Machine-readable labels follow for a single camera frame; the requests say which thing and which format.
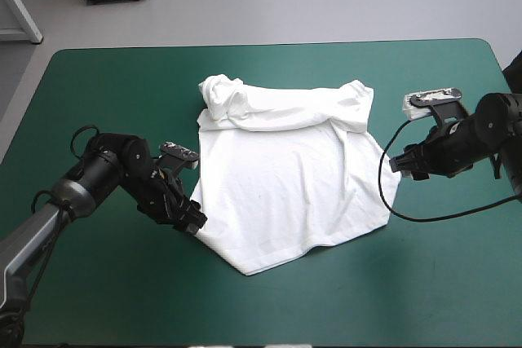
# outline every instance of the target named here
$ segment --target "green table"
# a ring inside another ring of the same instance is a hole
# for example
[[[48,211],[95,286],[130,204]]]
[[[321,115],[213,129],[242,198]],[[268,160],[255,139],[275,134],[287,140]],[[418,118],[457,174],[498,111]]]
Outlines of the green table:
[[[35,191],[73,163],[80,126],[198,149],[197,83],[216,73],[256,86],[375,90],[369,130],[384,145],[403,95],[456,86],[473,111],[507,91],[481,40],[60,51],[0,166],[3,236],[29,216]],[[391,154],[426,136],[412,124]],[[190,191],[197,172],[183,173]],[[395,206],[456,212],[511,194],[483,161],[457,178],[403,180]],[[522,344],[522,206],[448,222],[392,217],[387,227],[244,277],[197,239],[157,226],[121,189],[60,237],[27,316],[26,341],[321,346]]]

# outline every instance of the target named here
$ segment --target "gray floor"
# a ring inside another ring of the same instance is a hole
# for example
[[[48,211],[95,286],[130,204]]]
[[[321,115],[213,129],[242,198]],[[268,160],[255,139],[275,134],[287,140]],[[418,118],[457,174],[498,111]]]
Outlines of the gray floor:
[[[0,43],[0,159],[64,48],[479,37],[503,67],[522,49],[520,0],[23,1],[45,39]]]

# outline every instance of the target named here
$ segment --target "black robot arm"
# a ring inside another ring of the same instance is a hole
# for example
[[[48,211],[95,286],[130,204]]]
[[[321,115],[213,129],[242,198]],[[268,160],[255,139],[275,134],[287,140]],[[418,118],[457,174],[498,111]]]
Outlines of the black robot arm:
[[[444,91],[447,99],[433,99]],[[454,175],[469,170],[473,164],[489,158],[495,178],[504,165],[516,195],[522,193],[522,95],[487,94],[467,115],[460,102],[460,92],[445,89],[412,95],[415,108],[429,108],[437,125],[421,143],[405,147],[405,153],[390,160],[391,170],[411,174],[413,179],[429,174]]]
[[[77,156],[78,163],[47,192],[51,199],[0,242],[0,346],[21,343],[23,316],[36,288],[31,292],[27,288],[31,270],[44,254],[45,267],[49,249],[64,228],[91,215],[118,185],[136,199],[139,211],[157,223],[195,234],[206,222],[200,205],[184,195],[178,178],[181,169],[197,166],[197,153],[169,142],[153,159],[144,139],[101,134],[94,126],[83,127],[75,136],[90,128],[96,135]]]

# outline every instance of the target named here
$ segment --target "t-shirt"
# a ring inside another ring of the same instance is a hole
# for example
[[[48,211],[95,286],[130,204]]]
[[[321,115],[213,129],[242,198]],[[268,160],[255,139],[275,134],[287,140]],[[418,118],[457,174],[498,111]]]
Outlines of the t-shirt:
[[[192,198],[208,220],[197,238],[245,275],[387,224],[377,187],[383,153],[366,131],[374,91],[248,86],[224,75],[199,85],[201,178]],[[400,174],[383,165],[393,202]]]

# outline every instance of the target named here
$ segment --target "cable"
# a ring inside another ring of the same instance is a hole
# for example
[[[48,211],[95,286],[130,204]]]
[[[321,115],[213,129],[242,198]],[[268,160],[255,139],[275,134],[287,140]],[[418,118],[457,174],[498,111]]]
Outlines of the cable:
[[[41,195],[49,195],[51,196],[51,201],[56,202],[56,198],[52,194],[52,192],[49,191],[40,191],[38,192],[34,198],[33,202],[31,203],[31,212],[35,212],[36,210],[36,203],[38,202],[38,198]],[[49,245],[46,251],[46,255],[42,261],[42,265],[40,266],[40,270],[38,271],[38,274],[34,278],[33,285],[31,286],[31,290],[29,291],[29,295],[27,296],[27,300],[24,302],[24,305],[20,309],[18,316],[16,317],[16,321],[13,324],[13,328],[11,330],[11,336],[9,337],[9,342],[7,343],[7,347],[10,348],[13,343],[15,343],[16,337],[20,333],[20,326],[22,322],[24,321],[25,313],[29,310],[31,301],[33,300],[34,294],[36,293],[36,290],[38,288],[38,285],[40,284],[40,281],[42,280],[43,273],[45,272],[47,268],[47,264],[49,263],[49,260],[51,259],[52,252],[55,248],[56,241],[58,240],[58,235],[60,233],[60,228],[62,227],[62,223],[64,220],[64,213],[67,211],[69,215],[69,219],[73,220],[73,214],[70,207],[70,204],[68,202],[65,203],[56,203],[58,205],[59,211],[58,216],[56,217],[56,223],[53,230],[52,237],[49,239]]]
[[[480,211],[485,211],[487,209],[492,209],[494,207],[498,207],[499,205],[502,205],[502,204],[505,204],[505,203],[508,203],[510,201],[513,201],[513,200],[517,200],[519,198],[522,197],[522,195],[515,195],[515,196],[510,196],[510,197],[506,197],[505,199],[501,199],[499,201],[495,201],[494,203],[491,203],[491,204],[487,204],[487,205],[483,205],[481,207],[477,207],[477,208],[473,208],[473,209],[468,209],[467,211],[462,211],[462,212],[459,212],[457,214],[450,214],[450,215],[443,215],[443,216],[437,216],[437,217],[434,217],[434,218],[425,218],[425,219],[418,219],[418,218],[411,218],[410,216],[407,216],[407,215],[403,215],[403,214],[400,214],[398,212],[396,212],[387,202],[386,202],[386,199],[384,198],[384,194],[383,194],[383,186],[381,184],[381,173],[383,171],[383,161],[384,161],[384,157],[386,156],[386,153],[387,151],[390,149],[390,147],[392,146],[393,142],[395,142],[395,139],[397,139],[397,136],[399,136],[399,133],[411,122],[411,120],[408,120],[406,121],[404,124],[402,124],[398,129],[397,131],[395,132],[395,134],[393,135],[393,137],[391,138],[391,140],[388,142],[388,144],[386,145],[386,147],[384,148],[383,150],[383,154],[381,155],[381,159],[378,163],[378,194],[381,196],[381,200],[383,201],[384,205],[386,206],[386,208],[388,208],[388,210],[394,214],[395,216],[397,216],[398,218],[401,218],[401,219],[404,219],[404,220],[408,220],[410,222],[418,222],[418,223],[424,223],[424,222],[439,222],[441,220],[448,220],[448,219],[453,219],[453,218],[460,218],[462,216],[466,216],[466,215],[470,215],[470,214],[475,214],[477,212],[480,212]]]
[[[93,125],[90,125],[90,126],[83,126],[82,128],[80,128],[79,130],[77,130],[76,132],[74,132],[73,134],[73,137],[71,138],[71,144],[69,145],[69,149],[71,150],[71,153],[77,158],[77,159],[81,159],[81,157],[76,153],[76,150],[74,148],[74,140],[76,140],[76,138],[82,134],[83,132],[85,132],[86,130],[96,130],[96,136],[98,136],[100,134],[100,130],[98,129],[97,126],[93,126]]]

